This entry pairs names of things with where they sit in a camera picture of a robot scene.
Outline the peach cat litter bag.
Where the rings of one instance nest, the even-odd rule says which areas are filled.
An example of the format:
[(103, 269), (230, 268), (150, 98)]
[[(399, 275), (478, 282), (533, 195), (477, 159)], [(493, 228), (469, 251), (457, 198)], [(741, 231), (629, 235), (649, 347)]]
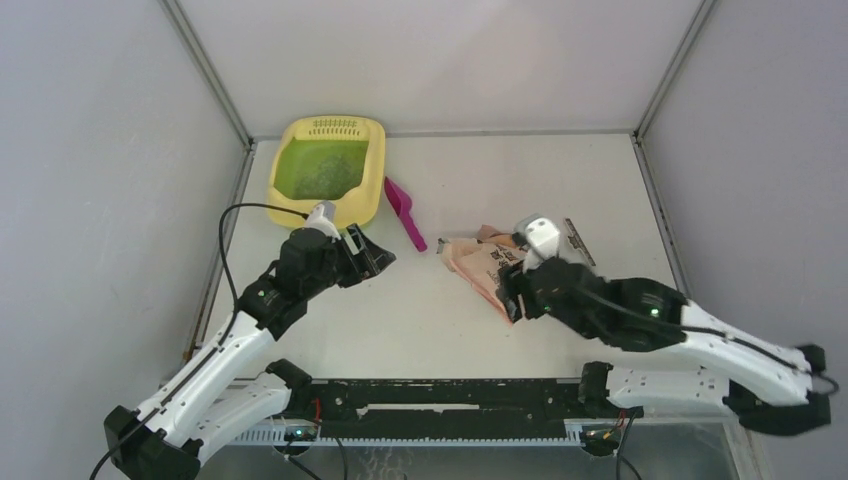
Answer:
[(512, 236), (491, 225), (482, 225), (473, 237), (439, 238), (437, 253), (452, 273), (464, 279), (495, 311), (510, 322), (497, 296), (498, 275), (504, 267), (519, 264), (526, 256)]

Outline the magenta plastic scoop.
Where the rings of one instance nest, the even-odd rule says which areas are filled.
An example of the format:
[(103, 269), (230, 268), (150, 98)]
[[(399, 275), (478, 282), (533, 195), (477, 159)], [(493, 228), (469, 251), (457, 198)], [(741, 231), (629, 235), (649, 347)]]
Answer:
[(421, 253), (426, 252), (428, 245), (413, 219), (413, 202), (409, 194), (388, 176), (384, 178), (384, 191), (415, 249)]

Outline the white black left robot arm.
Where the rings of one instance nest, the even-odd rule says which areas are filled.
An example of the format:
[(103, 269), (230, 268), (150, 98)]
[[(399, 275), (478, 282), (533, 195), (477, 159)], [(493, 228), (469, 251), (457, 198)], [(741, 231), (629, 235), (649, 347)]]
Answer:
[(372, 279), (396, 260), (357, 225), (294, 230), (277, 259), (236, 299), (234, 311), (201, 352), (155, 394), (104, 420), (112, 463), (129, 479), (193, 479), (223, 446), (261, 419), (290, 417), (311, 407), (311, 388), (285, 379), (278, 368), (260, 374), (246, 391), (221, 400), (237, 374), (304, 317), (310, 300), (332, 287)]

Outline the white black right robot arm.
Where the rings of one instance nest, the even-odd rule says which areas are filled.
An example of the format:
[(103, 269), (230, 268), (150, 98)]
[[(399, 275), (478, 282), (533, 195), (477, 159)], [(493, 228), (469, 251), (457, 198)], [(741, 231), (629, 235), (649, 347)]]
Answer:
[(584, 339), (660, 358), (653, 370), (586, 363), (577, 393), (589, 415), (620, 409), (734, 416), (743, 428), (776, 437), (831, 422), (830, 398), (838, 386), (816, 389), (826, 377), (826, 354), (816, 344), (772, 344), (658, 281), (608, 279), (562, 258), (534, 267), (519, 262), (498, 276), (497, 297), (511, 321), (549, 316)]

